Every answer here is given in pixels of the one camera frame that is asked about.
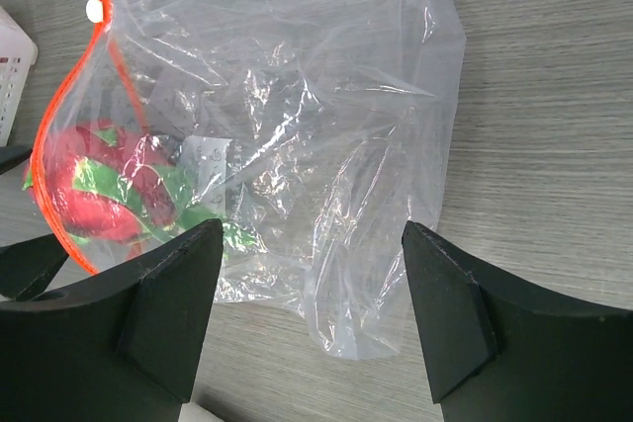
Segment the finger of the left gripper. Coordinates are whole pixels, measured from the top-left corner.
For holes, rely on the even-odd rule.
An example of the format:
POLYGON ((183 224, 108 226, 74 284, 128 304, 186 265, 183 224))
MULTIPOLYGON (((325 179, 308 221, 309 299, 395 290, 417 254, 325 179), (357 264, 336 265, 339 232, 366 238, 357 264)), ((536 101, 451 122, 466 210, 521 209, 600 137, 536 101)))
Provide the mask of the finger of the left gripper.
POLYGON ((30 158, 32 149, 27 145, 7 145, 0 147, 0 174, 14 169, 30 158))
POLYGON ((68 258, 54 234, 1 247, 1 296, 27 301, 42 294, 68 258))

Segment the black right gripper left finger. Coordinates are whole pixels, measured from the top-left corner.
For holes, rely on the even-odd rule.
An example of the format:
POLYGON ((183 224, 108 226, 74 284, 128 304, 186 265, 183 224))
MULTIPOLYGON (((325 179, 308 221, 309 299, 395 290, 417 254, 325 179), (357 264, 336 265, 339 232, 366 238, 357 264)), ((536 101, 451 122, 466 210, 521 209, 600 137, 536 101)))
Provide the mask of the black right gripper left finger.
POLYGON ((178 420, 223 251, 223 225, 208 219, 85 280, 2 297, 2 419, 178 420))

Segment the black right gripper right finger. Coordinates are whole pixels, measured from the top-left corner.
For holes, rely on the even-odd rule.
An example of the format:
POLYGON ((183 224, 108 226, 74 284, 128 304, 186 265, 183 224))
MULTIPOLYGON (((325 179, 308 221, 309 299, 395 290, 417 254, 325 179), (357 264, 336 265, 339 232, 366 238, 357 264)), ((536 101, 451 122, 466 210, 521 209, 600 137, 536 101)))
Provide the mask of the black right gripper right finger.
POLYGON ((432 401, 447 421, 628 421, 632 313, 535 285, 404 229, 432 401))

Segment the red fake dragon fruit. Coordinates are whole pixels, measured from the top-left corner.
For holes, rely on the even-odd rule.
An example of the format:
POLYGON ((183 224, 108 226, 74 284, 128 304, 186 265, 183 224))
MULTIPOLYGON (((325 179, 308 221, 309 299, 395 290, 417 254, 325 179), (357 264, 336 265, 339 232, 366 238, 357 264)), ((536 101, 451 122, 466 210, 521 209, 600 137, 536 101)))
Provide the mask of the red fake dragon fruit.
POLYGON ((227 215, 231 146, 226 138, 179 139, 105 119, 51 126, 43 143, 44 188, 80 248, 108 242, 138 250, 218 219, 228 250, 253 251, 258 234, 227 215))

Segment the clear zip top bag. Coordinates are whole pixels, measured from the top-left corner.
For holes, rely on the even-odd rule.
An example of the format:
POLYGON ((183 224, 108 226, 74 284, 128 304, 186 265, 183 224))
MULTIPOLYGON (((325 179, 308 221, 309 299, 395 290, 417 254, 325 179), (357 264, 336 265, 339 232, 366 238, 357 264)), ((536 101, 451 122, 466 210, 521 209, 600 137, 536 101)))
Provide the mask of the clear zip top bag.
POLYGON ((90 274, 141 249, 78 247, 44 188, 51 126, 109 120, 226 138, 230 219, 218 303, 299 314, 330 356, 401 348, 401 236, 438 224, 466 36, 453 0, 91 0, 93 36, 45 112, 25 189, 90 274))

